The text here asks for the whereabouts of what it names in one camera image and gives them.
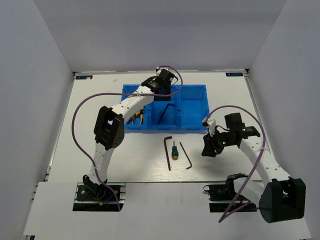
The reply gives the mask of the dark hex key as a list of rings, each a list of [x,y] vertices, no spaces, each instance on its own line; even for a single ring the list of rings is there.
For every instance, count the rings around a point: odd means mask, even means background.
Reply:
[[[173,103],[168,103],[168,104],[165,106],[165,108],[164,108],[164,110],[163,110],[162,114],[160,115],[159,120],[158,120],[158,122],[157,122],[158,125],[161,123],[161,121],[162,121],[162,119],[163,119],[163,117],[164,117],[164,115],[165,115],[168,107],[170,107],[170,106],[174,107],[175,104],[173,104]]]

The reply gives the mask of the thin hex key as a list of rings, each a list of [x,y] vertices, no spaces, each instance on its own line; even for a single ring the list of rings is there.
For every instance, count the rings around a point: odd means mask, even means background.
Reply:
[[[186,167],[186,170],[189,170],[189,169],[192,168],[193,164],[192,164],[192,162],[191,162],[191,160],[190,160],[190,158],[189,158],[189,156],[188,156],[183,144],[181,142],[179,142],[179,144],[180,144],[180,147],[182,148],[182,151],[183,151],[183,153],[184,153],[184,155],[185,155],[185,157],[186,157],[186,159],[187,159],[187,161],[189,163],[189,166]]]

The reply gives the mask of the yellow-handled needle-nose pliers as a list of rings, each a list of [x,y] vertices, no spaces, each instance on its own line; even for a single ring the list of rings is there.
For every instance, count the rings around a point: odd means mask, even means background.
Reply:
[[[142,125],[144,122],[144,110],[141,109],[141,110],[137,111],[135,115],[136,115],[136,118],[140,118],[139,124]]]

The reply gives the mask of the green orange-tipped screwdriver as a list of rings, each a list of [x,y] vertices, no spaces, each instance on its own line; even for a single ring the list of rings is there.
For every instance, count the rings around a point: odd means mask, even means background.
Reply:
[[[175,144],[175,141],[173,141],[173,145],[172,145],[172,148],[171,148],[171,157],[172,159],[175,161],[179,158],[179,152],[178,152],[178,148]]]

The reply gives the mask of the orange-handled small pliers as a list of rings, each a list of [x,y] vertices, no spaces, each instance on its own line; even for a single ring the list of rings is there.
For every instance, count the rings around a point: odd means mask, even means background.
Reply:
[[[140,112],[136,112],[133,116],[130,117],[128,123],[131,123],[132,125],[134,125],[139,115],[140,115]]]

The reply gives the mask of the large hex key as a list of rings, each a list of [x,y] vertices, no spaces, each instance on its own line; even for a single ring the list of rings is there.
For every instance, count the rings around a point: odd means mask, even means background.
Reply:
[[[166,156],[166,162],[167,162],[167,166],[168,166],[168,170],[169,170],[169,171],[171,171],[171,163],[170,163],[169,151],[168,151],[168,147],[167,147],[167,140],[171,140],[171,139],[172,139],[172,136],[166,136],[166,137],[163,139],[165,156]]]

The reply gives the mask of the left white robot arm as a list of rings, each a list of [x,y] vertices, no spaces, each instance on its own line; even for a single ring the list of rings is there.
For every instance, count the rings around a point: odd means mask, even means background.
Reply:
[[[138,88],[120,103],[100,108],[94,126],[95,152],[90,172],[83,177],[88,193],[99,200],[105,196],[107,171],[115,148],[125,136],[125,124],[139,110],[154,101],[155,95],[170,95],[171,83],[176,76],[162,69],[159,74],[146,79]]]

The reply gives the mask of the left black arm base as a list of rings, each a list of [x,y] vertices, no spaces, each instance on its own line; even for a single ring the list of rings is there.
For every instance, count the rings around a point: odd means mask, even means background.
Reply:
[[[126,197],[125,184],[109,185],[116,193],[117,200],[109,188],[102,187],[98,194],[94,194],[83,183],[78,183],[73,201],[73,212],[119,212],[124,206]]]

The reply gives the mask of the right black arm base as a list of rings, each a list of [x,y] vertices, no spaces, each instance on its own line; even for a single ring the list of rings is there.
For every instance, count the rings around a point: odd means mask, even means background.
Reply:
[[[209,211],[210,213],[223,213],[233,199],[227,192],[225,184],[207,184],[203,187],[203,191],[209,196]],[[233,211],[242,204],[248,203],[249,200],[240,195],[229,211]],[[258,208],[254,203],[249,203],[239,212],[257,212]]]

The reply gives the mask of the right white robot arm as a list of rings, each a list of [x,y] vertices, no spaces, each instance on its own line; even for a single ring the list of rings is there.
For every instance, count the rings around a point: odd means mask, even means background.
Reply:
[[[287,173],[263,146],[263,137],[254,126],[246,126],[240,113],[224,117],[226,130],[218,131],[215,119],[204,118],[202,125],[208,129],[204,136],[203,157],[216,157],[226,147],[236,146],[250,160],[262,180],[262,185],[248,179],[244,173],[229,175],[225,180],[222,196],[244,204],[232,203],[228,208],[243,210],[249,204],[258,207],[267,223],[297,220],[304,217],[306,185],[300,178]]]

